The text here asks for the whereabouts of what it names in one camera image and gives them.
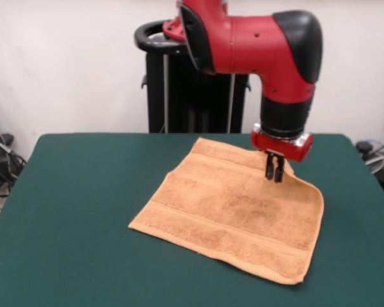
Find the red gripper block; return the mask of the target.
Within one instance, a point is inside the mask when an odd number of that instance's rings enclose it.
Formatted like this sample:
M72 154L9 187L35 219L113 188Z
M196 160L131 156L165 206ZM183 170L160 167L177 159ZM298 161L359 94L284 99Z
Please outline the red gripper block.
M263 132L252 131L250 134L252 145L260 150L267 152L265 177L268 180L275 179L276 183L281 183L284 177L285 159L301 162L309 153L312 143L313 135L304 132L298 138L278 139ZM274 166L274 154L276 155L277 167Z

